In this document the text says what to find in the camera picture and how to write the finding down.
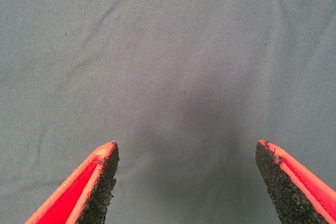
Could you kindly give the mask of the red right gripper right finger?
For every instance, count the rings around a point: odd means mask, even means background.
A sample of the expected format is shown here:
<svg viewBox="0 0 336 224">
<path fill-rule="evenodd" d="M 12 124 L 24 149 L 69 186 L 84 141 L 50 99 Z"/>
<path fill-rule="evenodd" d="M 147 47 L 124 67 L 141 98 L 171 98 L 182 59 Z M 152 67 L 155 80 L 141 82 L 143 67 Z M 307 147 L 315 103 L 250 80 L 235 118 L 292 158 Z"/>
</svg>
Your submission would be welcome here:
<svg viewBox="0 0 336 224">
<path fill-rule="evenodd" d="M 255 162 L 281 223 L 335 223 L 335 191 L 284 149 L 259 140 Z"/>
</svg>

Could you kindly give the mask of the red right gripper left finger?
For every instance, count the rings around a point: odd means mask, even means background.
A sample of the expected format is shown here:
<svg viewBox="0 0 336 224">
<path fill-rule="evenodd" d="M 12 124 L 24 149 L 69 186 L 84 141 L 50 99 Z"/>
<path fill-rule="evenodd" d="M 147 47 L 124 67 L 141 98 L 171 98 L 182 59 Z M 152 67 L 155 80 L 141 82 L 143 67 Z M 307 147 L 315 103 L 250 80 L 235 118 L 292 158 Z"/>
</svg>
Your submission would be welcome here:
<svg viewBox="0 0 336 224">
<path fill-rule="evenodd" d="M 118 162 L 115 141 L 99 146 L 26 223 L 105 223 Z"/>
</svg>

